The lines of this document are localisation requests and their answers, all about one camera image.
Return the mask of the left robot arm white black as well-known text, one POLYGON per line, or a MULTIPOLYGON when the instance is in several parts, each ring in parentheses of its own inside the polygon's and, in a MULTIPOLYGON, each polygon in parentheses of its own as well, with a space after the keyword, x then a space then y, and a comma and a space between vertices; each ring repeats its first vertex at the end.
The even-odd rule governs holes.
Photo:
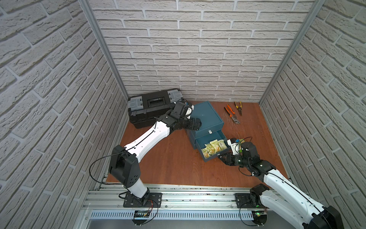
POLYGON ((109 173, 137 199, 148 199, 148 187, 140 179, 139 163, 143 157, 161 140, 172 132, 181 129, 199 130, 202 123, 199 118, 186 115, 176 116, 163 114, 157 122, 143 135, 124 147, 120 145, 113 149, 110 157, 109 173))

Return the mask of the teal drawer cabinet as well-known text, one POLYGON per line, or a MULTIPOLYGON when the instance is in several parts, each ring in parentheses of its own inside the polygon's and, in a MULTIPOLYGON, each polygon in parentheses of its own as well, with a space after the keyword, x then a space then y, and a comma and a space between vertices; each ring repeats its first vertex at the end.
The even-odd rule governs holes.
MULTIPOLYGON (((202 122, 201 127, 203 128, 211 128, 220 126, 223 128, 224 121, 220 117, 220 115, 216 112, 210 102, 202 102, 197 105, 194 105, 194 110, 191 115, 191 118, 199 118, 202 122)), ((193 146, 193 149, 196 149, 195 139, 191 135, 192 130, 186 130, 190 143, 193 146)))

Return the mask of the beige cookie packet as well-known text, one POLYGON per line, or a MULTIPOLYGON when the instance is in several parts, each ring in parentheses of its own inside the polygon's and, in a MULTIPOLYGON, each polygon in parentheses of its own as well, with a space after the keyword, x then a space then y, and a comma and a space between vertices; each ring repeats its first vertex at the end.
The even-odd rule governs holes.
POLYGON ((213 146, 213 145, 211 145, 211 144, 205 144, 205 146, 206 146, 206 148, 209 148, 210 149, 210 156, 212 156, 212 155, 214 155, 214 154, 216 154, 216 148, 215 148, 215 146, 213 146))
POLYGON ((218 146, 220 147, 220 151, 223 151, 223 150, 227 149, 227 146, 226 146, 225 141, 223 139, 218 140, 218 146))
POLYGON ((209 158, 210 157, 210 149, 209 148, 202 148, 201 149, 201 151, 202 151, 202 154, 204 155, 204 158, 209 158))
POLYGON ((220 147, 218 146, 218 140, 214 140, 210 142, 211 145, 215 146, 216 148, 216 153, 220 152, 220 147))

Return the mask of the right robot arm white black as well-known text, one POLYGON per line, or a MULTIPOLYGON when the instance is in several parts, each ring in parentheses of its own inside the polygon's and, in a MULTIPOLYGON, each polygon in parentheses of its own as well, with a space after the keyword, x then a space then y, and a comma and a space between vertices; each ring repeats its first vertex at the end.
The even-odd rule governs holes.
POLYGON ((248 176, 261 181, 250 189, 246 200, 243 194, 236 194, 238 208, 269 208, 297 229, 344 228, 338 210, 325 207, 292 184, 274 165, 260 158, 252 142, 232 138, 219 145, 226 147, 218 156, 224 164, 245 168, 248 176))

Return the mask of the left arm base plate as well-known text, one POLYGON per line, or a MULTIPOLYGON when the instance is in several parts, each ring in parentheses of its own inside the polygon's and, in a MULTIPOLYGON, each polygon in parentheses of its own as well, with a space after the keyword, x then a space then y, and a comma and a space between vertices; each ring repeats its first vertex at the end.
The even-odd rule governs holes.
POLYGON ((138 198, 132 193, 127 193, 124 199, 124 208, 160 208, 162 202, 162 193, 147 192, 142 198, 138 198))

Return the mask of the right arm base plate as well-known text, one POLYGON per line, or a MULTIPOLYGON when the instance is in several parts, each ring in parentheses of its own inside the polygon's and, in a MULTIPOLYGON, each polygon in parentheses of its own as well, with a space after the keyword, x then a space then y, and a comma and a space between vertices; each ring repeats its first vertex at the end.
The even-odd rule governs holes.
POLYGON ((265 209, 266 207, 262 205, 260 197, 255 194, 250 193, 235 193, 235 202, 237 208, 254 208, 254 209, 265 209))

